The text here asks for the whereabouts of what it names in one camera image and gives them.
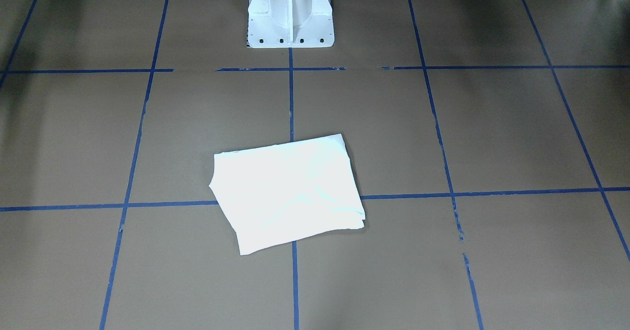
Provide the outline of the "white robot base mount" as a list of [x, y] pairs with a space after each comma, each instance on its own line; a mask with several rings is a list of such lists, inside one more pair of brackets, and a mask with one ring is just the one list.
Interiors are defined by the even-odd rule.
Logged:
[[246, 44], [253, 49], [328, 48], [332, 0], [249, 0]]

